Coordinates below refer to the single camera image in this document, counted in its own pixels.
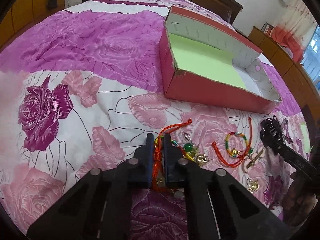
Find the right hand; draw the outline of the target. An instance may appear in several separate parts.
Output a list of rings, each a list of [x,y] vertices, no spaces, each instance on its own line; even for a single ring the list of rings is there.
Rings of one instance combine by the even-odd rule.
[[[304,189],[305,178],[299,172],[290,175],[293,180],[282,199],[283,220],[291,228],[300,227],[315,208],[319,196]]]

